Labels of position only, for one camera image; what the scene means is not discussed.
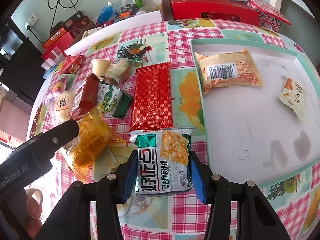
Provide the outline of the left hand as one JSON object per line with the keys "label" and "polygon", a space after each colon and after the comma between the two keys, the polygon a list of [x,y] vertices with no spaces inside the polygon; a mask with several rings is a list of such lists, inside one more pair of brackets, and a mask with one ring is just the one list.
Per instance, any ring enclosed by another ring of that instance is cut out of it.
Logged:
{"label": "left hand", "polygon": [[22,189],[7,201],[18,224],[31,239],[35,239],[42,227],[42,202],[43,194],[38,189]]}

